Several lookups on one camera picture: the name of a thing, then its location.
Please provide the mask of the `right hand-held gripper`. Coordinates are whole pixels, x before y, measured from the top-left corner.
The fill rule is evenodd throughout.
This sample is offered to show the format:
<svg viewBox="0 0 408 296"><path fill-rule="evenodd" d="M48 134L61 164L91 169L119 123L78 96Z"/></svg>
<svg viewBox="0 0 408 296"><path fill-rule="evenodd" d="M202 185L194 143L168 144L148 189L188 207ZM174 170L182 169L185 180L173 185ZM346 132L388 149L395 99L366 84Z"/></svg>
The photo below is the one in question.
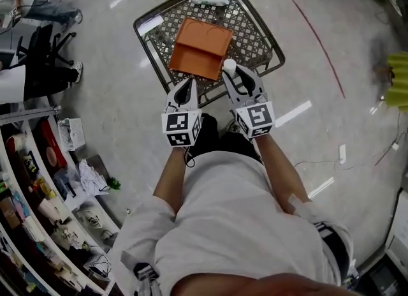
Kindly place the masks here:
<svg viewBox="0 0 408 296"><path fill-rule="evenodd" d="M236 74L240 77L246 92L239 92L230 74L223 70L222 79L231 101L231 111L243 134L247 138L255 138L269 134L275 125L272 102L261 78L245 66L237 66Z"/></svg>

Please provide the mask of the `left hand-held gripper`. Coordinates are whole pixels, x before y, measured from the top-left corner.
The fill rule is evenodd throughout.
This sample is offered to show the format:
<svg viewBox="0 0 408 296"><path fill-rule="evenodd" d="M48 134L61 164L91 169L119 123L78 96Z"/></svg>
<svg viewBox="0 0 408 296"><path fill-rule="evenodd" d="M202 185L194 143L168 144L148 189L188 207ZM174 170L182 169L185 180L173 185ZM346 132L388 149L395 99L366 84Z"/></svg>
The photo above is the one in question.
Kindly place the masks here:
<svg viewBox="0 0 408 296"><path fill-rule="evenodd" d="M195 145L201 129L201 115L196 80L184 79L167 94L165 112L161 115L163 133L171 147Z"/></svg>

